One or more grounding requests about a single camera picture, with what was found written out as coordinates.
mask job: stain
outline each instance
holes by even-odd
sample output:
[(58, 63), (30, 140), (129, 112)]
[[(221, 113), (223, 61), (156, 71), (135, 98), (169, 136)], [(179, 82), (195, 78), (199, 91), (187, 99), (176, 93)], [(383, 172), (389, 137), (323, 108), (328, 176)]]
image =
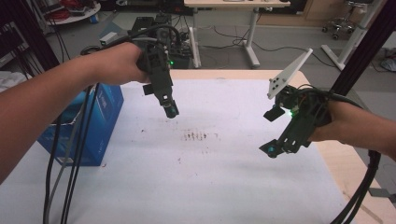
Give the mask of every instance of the stain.
[(188, 129), (184, 131), (182, 139), (184, 141), (204, 141), (209, 139), (211, 136), (215, 139), (219, 139), (219, 135), (217, 133), (197, 132)]

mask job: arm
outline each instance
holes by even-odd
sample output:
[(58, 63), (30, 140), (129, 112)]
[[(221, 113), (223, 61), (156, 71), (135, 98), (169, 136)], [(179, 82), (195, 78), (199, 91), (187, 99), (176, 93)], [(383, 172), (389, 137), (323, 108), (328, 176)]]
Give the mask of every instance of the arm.
[(332, 122), (317, 127), (310, 141), (338, 140), (353, 147), (364, 147), (396, 161), (396, 122), (381, 118), (354, 105), (329, 102)]
[(81, 56), (0, 93), (0, 184), (37, 137), (85, 88), (95, 83), (149, 82), (130, 43)]

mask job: white table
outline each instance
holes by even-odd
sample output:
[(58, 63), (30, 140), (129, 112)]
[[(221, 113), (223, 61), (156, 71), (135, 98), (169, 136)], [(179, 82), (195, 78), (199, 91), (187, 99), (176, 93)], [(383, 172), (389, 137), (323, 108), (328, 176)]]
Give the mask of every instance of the white table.
[[(192, 53), (194, 55), (193, 64), (195, 68), (201, 67), (201, 59), (198, 49), (198, 26), (205, 25), (249, 25), (247, 40), (244, 41), (244, 48), (251, 62), (252, 68), (260, 66), (260, 62), (251, 47), (256, 27), (256, 21), (259, 16), (259, 7), (288, 7), (290, 2), (280, 2), (278, 0), (245, 0), (242, 2), (224, 2), (222, 0), (185, 0), (186, 7), (194, 7), (194, 22), (190, 27), (190, 42)], [(252, 11), (243, 10), (198, 10), (198, 7), (235, 7), (235, 8), (253, 8)]]
[[(173, 70), (180, 111), (174, 119), (166, 118), (140, 84), (122, 86), (125, 102), (103, 164), (80, 169), (69, 222), (330, 223), (365, 168), (350, 154), (353, 149), (341, 144), (324, 149), (311, 144), (276, 159), (258, 149), (278, 138), (290, 120), (284, 115), (271, 123), (262, 117), (273, 104), (266, 98), (268, 79), (278, 72)], [(302, 73), (291, 82), (304, 83)], [(0, 223), (41, 222), (48, 159), (35, 144), (0, 186)], [(53, 169), (52, 179), (60, 166)], [(51, 223), (59, 223), (67, 179), (66, 172)], [(389, 201), (366, 199), (359, 224), (374, 223), (373, 214), (374, 221), (395, 220), (394, 208), (381, 205)]]

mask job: floor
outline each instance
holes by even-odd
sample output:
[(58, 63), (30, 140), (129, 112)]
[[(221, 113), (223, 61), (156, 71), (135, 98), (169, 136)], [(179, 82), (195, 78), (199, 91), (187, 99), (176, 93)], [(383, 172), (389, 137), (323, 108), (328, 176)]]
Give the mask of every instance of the floor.
[[(70, 58), (79, 55), (87, 46), (99, 45), (99, 38), (109, 32), (125, 35), (131, 29), (137, 16), (155, 16), (155, 13), (126, 13), (100, 12), (99, 23), (91, 24), (88, 20), (60, 25), (57, 30)], [(186, 23), (192, 25), (191, 17), (173, 16), (173, 24), (186, 32)], [(199, 42), (202, 69), (250, 69), (245, 51), (239, 46), (230, 46), (239, 42), (233, 36), (243, 36), (247, 27), (210, 26), (199, 29)], [(66, 51), (61, 49), (59, 37), (47, 34), (60, 62), (68, 60)], [(321, 88), (330, 88), (338, 78), (340, 71), (334, 66), (329, 57), (321, 49), (321, 45), (328, 45), (336, 54), (340, 53), (347, 39), (333, 40), (330, 34), (321, 32), (321, 27), (275, 27), (258, 26), (253, 39), (253, 48), (261, 63), (258, 69), (283, 69), (304, 49), (311, 48), (311, 55), (301, 68), (309, 82)], [(379, 63), (388, 53), (381, 49), (373, 59), (361, 78), (355, 84), (351, 93), (354, 100), (364, 105), (368, 110), (388, 119), (396, 120), (396, 74), (384, 71)], [(15, 69), (13, 64), (6, 69)], [(364, 162), (368, 161), (367, 150), (356, 148)], [(396, 162), (383, 157), (376, 180), (383, 189), (390, 194), (396, 194)]]

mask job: hand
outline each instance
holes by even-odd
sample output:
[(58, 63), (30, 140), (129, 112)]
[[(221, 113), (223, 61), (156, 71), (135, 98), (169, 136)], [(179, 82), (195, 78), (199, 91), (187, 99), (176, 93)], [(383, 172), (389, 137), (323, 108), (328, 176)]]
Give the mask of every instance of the hand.
[(396, 122), (354, 105), (330, 101), (332, 122), (317, 127), (309, 141), (337, 140), (388, 155), (396, 161)]
[(122, 43), (90, 55), (82, 56), (93, 66), (94, 82), (109, 85), (121, 85), (130, 81), (149, 83), (149, 77), (139, 68), (136, 62), (142, 51), (132, 43)]

